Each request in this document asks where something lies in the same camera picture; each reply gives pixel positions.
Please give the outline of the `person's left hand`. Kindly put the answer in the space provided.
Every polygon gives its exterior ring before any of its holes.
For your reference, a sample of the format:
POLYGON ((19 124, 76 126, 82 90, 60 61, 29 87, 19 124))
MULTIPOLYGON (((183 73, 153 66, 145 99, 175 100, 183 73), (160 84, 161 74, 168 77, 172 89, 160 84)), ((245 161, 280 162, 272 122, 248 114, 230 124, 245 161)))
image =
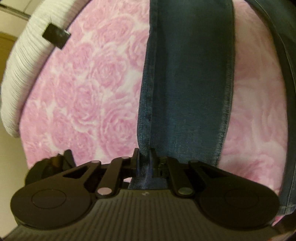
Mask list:
POLYGON ((25 186, 44 178, 54 176, 76 167, 71 150, 66 150, 62 155, 45 158, 38 161, 29 169, 25 177, 25 186))

